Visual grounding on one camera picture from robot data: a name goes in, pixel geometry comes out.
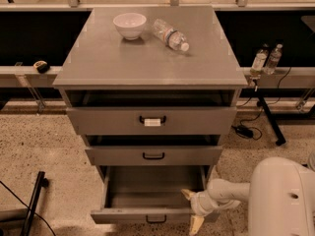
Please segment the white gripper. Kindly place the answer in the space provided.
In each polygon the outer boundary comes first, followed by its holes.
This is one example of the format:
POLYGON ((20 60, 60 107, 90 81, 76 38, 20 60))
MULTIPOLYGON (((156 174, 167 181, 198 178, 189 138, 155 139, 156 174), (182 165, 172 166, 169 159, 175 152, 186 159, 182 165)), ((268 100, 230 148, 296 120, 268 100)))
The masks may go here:
POLYGON ((217 208, 217 203, 210 197, 207 191, 195 193, 188 189, 182 189, 185 199, 190 201, 194 215, 190 217, 189 236, 196 236, 205 218, 217 208))

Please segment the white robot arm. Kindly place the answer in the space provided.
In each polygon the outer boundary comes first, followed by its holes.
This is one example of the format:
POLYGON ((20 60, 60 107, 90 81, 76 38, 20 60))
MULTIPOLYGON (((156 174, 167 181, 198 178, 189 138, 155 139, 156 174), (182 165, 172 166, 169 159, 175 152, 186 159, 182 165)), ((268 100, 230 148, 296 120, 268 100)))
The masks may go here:
POLYGON ((248 204, 249 236, 315 236, 315 171, 283 157, 258 163, 248 183, 212 179, 202 192, 182 191, 190 202, 189 236, 216 210, 248 204))

